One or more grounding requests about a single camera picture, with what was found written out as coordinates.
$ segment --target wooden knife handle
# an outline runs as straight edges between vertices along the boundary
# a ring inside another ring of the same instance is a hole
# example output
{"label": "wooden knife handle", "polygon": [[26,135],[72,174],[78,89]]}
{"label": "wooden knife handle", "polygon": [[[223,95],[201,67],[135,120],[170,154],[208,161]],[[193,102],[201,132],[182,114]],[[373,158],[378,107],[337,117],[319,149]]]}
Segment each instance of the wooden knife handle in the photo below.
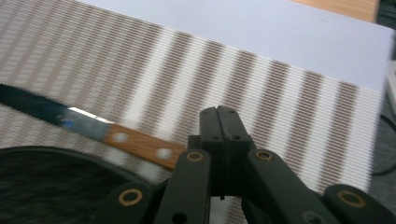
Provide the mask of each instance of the wooden knife handle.
{"label": "wooden knife handle", "polygon": [[185,147],[163,141],[118,124],[111,124],[104,143],[173,170]]}

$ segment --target white table surface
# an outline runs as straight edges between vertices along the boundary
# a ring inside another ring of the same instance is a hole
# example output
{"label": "white table surface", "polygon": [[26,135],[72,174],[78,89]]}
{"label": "white table surface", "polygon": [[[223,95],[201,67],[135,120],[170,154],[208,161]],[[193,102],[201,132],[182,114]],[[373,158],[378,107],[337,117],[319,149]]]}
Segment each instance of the white table surface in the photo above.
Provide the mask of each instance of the white table surface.
{"label": "white table surface", "polygon": [[394,31],[290,0],[79,0],[384,92]]}

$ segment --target striped fabric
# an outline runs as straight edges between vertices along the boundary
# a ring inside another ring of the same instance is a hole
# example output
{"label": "striped fabric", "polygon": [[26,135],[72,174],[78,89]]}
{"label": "striped fabric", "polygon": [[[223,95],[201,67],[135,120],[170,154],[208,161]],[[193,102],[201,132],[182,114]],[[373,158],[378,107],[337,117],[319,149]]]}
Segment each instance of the striped fabric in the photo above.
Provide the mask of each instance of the striped fabric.
{"label": "striped fabric", "polygon": [[[0,26],[1,83],[180,144],[201,110],[227,105],[309,188],[368,189],[379,92],[74,1],[0,1]],[[0,127],[0,147],[68,147],[154,183],[170,175],[2,105]],[[245,222],[239,199],[212,202],[212,223]]]}

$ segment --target rivet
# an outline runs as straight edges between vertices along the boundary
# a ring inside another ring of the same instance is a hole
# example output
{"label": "rivet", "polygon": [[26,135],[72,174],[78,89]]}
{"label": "rivet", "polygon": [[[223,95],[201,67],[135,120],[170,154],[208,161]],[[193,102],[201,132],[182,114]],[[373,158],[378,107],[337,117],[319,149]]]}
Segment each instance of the rivet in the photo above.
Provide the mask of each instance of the rivet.
{"label": "rivet", "polygon": [[187,159],[189,159],[189,161],[201,161],[203,158],[204,155],[199,152],[191,152],[187,154]]}
{"label": "rivet", "polygon": [[303,217],[306,224],[322,224],[323,219],[316,213],[313,212],[305,212],[303,213]]}
{"label": "rivet", "polygon": [[157,149],[156,156],[161,160],[169,160],[172,158],[173,151],[169,148],[159,148]]}
{"label": "rivet", "polygon": [[[136,198],[131,201],[125,199],[125,196],[130,193],[136,194]],[[143,193],[139,189],[127,189],[122,194],[120,194],[119,202],[120,202],[120,204],[122,204],[124,206],[132,206],[132,205],[140,202],[140,200],[142,200],[142,198],[143,198]]]}
{"label": "rivet", "polygon": [[265,151],[256,152],[256,157],[262,161],[271,161],[274,159],[274,156],[271,153]]}
{"label": "rivet", "polygon": [[[343,203],[346,203],[349,206],[356,207],[356,208],[363,208],[364,206],[366,206],[366,201],[364,201],[360,195],[358,195],[352,191],[343,189],[343,190],[338,191],[337,196]],[[353,197],[353,199],[355,199],[356,202],[350,201],[350,199],[347,198],[348,196]]]}
{"label": "rivet", "polygon": [[113,133],[113,141],[117,143],[125,143],[128,141],[127,133]]}

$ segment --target knife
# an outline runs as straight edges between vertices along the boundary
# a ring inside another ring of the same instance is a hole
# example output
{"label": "knife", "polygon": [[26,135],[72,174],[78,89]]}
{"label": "knife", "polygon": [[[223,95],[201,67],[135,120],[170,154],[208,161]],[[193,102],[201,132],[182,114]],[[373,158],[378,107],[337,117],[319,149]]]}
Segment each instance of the knife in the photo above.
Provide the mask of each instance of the knife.
{"label": "knife", "polygon": [[185,148],[123,127],[89,112],[0,83],[0,103],[37,119],[80,133],[172,170]]}

